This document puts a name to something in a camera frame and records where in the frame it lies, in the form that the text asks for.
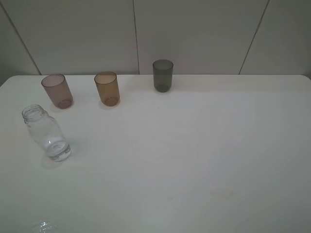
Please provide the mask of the pink translucent cup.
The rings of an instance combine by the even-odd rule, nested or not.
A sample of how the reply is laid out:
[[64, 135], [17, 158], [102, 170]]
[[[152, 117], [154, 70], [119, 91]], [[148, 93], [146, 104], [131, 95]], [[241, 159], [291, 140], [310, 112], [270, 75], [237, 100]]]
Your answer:
[[41, 85], [55, 107], [66, 109], [73, 104], [73, 97], [64, 75], [53, 74], [46, 76], [41, 81]]

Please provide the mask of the clear plastic water bottle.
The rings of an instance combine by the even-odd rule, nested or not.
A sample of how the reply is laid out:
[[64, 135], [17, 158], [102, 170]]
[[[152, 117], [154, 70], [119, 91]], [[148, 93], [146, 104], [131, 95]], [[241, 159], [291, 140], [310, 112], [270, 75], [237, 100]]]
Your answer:
[[71, 148], [56, 120], [40, 105], [23, 109], [22, 117], [30, 137], [54, 162], [62, 162], [71, 154]]

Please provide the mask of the grey translucent cup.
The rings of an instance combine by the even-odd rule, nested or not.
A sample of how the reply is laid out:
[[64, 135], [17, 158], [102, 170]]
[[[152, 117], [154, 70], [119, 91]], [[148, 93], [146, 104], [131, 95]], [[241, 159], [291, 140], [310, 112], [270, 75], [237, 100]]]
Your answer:
[[158, 92], [168, 92], [172, 86], [173, 63], [166, 59], [156, 60], [153, 63], [153, 80]]

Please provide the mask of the brown translucent cup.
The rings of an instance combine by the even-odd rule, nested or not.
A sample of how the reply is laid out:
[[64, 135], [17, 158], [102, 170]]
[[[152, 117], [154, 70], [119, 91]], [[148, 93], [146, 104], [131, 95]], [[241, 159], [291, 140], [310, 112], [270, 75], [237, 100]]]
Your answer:
[[114, 72], [101, 72], [94, 77], [101, 102], [112, 107], [118, 104], [120, 100], [117, 75]]

